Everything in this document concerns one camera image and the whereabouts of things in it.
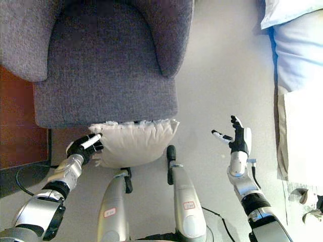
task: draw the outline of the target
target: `gray fabric upholstery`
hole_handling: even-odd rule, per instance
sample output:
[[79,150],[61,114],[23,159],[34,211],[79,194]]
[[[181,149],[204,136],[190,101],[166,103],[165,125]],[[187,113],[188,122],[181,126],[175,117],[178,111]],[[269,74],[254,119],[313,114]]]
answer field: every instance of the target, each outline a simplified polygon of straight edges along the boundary
[[149,24],[162,74],[173,77],[183,62],[194,0],[132,0]]
[[1,65],[21,78],[47,78],[47,53],[52,27],[61,12],[59,0],[1,0]]
[[73,5],[59,16],[48,79],[34,83],[36,121],[66,127],[151,120],[177,113],[173,78],[160,73],[154,41],[132,6]]

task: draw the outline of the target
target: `floor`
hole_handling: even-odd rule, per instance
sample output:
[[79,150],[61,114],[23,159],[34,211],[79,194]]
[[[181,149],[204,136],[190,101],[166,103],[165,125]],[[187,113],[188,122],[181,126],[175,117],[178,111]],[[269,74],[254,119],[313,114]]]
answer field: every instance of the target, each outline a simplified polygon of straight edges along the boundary
[[[235,196],[226,169],[229,148],[210,133],[234,130],[237,115],[253,132],[251,158],[257,158],[257,179],[286,224],[282,181],[278,179],[274,118],[274,64],[270,39],[260,31],[261,1],[196,1],[189,45],[176,77],[181,122],[172,144],[178,160],[192,178],[202,206],[227,220],[235,241],[247,242],[250,227]],[[64,159],[65,148],[86,128],[53,130],[53,163]],[[78,186],[66,201],[59,233],[52,241],[95,241],[97,214],[114,170],[83,169]],[[134,167],[132,194],[128,195],[131,238],[174,231],[173,188],[167,184],[165,155]],[[37,191],[44,183],[30,188]],[[18,192],[1,200],[1,230],[10,226],[17,209],[28,199]],[[218,217],[205,213],[214,241],[231,241]]]

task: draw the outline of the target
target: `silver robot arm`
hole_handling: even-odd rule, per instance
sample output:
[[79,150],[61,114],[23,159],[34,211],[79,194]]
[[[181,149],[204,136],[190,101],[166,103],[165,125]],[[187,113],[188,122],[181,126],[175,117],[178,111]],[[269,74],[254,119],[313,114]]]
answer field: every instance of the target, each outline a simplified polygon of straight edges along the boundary
[[92,134],[68,146],[68,158],[48,178],[44,188],[23,205],[13,221],[13,227],[0,233],[1,241],[37,242],[56,236],[66,209],[64,201],[76,187],[82,165],[103,148],[100,138],[101,134]]
[[231,123],[235,129],[235,139],[223,135],[215,130],[212,134],[229,144],[231,160],[227,170],[230,183],[248,216],[252,229],[249,234],[251,242],[292,242],[283,225],[274,214],[272,207],[265,198],[260,186],[249,176],[247,163],[255,166],[254,160],[248,160],[251,152],[251,129],[243,128],[236,116],[231,116]]

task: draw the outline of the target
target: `sticker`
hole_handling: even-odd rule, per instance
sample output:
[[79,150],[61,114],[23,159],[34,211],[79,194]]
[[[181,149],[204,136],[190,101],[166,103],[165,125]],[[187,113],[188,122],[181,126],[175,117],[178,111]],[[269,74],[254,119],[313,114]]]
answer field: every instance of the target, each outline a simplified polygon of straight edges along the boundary
[[185,210],[195,208],[195,204],[194,204],[194,202],[186,202],[186,203],[183,203],[183,205],[184,205],[184,209],[185,209]]
[[103,215],[105,218],[108,218],[112,215],[115,215],[116,213],[117,213],[116,208],[112,208],[112,209],[106,210]]

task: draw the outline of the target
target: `white pillow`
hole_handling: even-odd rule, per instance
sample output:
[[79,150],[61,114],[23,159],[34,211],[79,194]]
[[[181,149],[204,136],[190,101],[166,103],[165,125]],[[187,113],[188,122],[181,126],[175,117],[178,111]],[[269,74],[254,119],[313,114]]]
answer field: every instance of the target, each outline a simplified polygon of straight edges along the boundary
[[282,24],[307,13],[323,9],[323,0],[265,0],[261,29]]
[[287,91],[323,84],[323,10],[274,26],[278,85]]
[[279,161],[283,176],[290,182],[311,186],[323,184],[323,158],[320,138],[323,129],[323,96],[321,88],[306,87],[293,92],[279,90],[280,127]]
[[160,158],[178,125],[176,120],[167,119],[138,124],[107,122],[93,124],[89,129],[93,133],[103,134],[100,141],[104,149],[98,164],[122,168],[143,165]]

